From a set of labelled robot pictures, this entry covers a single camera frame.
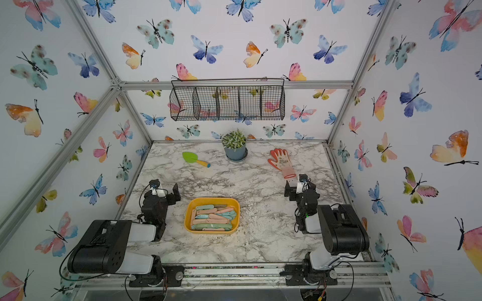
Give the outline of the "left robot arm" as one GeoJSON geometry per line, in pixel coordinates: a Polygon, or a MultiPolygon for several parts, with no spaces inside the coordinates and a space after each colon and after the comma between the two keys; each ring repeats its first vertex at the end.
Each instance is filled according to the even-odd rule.
{"type": "Polygon", "coordinates": [[[140,201],[138,221],[101,220],[91,223],[76,247],[61,263],[59,275],[65,282],[81,282],[108,275],[126,275],[130,287],[180,287],[185,269],[167,267],[158,255],[130,252],[130,243],[159,242],[166,229],[168,207],[180,201],[178,185],[171,191],[152,180],[140,201]]]}

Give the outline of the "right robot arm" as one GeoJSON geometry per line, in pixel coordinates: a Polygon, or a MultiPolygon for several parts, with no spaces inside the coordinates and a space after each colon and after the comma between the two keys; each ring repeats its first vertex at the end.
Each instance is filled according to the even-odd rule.
{"type": "Polygon", "coordinates": [[[350,204],[319,204],[320,194],[309,182],[299,182],[296,187],[286,183],[284,195],[297,204],[295,232],[320,234],[323,243],[307,252],[300,264],[285,265],[280,275],[288,287],[337,285],[335,265],[369,249],[370,238],[360,218],[350,204]]]}

